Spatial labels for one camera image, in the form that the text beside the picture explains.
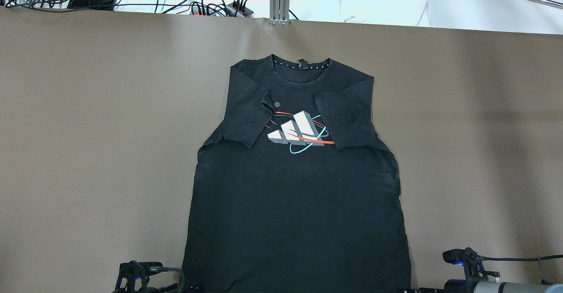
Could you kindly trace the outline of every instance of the black t-shirt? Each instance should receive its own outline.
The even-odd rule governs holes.
[[[372,87],[372,76],[332,59],[300,67],[270,55],[231,67],[225,118],[197,155],[188,287],[410,287],[398,165],[373,128]]]

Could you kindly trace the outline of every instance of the crew neckline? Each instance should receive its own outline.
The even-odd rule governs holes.
[[[320,83],[323,79],[326,78],[326,76],[328,75],[328,73],[332,70],[332,67],[334,67],[334,61],[331,58],[327,58],[326,60],[322,61],[322,62],[318,62],[318,63],[308,63],[309,69],[310,70],[321,70],[324,69],[324,72],[322,72],[322,74],[314,79],[311,82],[307,82],[307,83],[293,83],[288,81],[287,79],[283,78],[275,69],[275,65],[280,65],[280,66],[285,66],[287,68],[293,69],[296,72],[305,72],[305,70],[298,70],[297,68],[299,67],[298,63],[295,62],[291,62],[288,60],[284,60],[279,56],[276,56],[274,54],[269,55],[268,57],[266,57],[267,62],[268,62],[268,68],[270,69],[270,72],[273,74],[273,76],[280,80],[280,82],[282,82],[283,84],[289,86],[289,87],[294,87],[294,88],[306,88],[306,87],[312,87],[315,86],[316,84]]]

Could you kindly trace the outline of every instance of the shirt tag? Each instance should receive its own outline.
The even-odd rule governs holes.
[[[298,70],[308,70],[309,64],[304,59],[299,59],[299,65],[297,66]]]

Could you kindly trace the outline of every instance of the t-shirt sleeve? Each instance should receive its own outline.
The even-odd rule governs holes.
[[[268,89],[231,67],[225,118],[221,125],[223,139],[252,147],[262,129],[272,118]]]
[[[337,149],[374,147],[389,151],[377,137],[372,124],[373,77],[336,92],[323,92],[316,97],[322,121]]]

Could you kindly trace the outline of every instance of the adidas logo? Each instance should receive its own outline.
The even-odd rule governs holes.
[[[302,110],[293,120],[280,125],[281,130],[268,133],[268,139],[276,144],[324,146],[318,139],[318,130],[308,112]]]

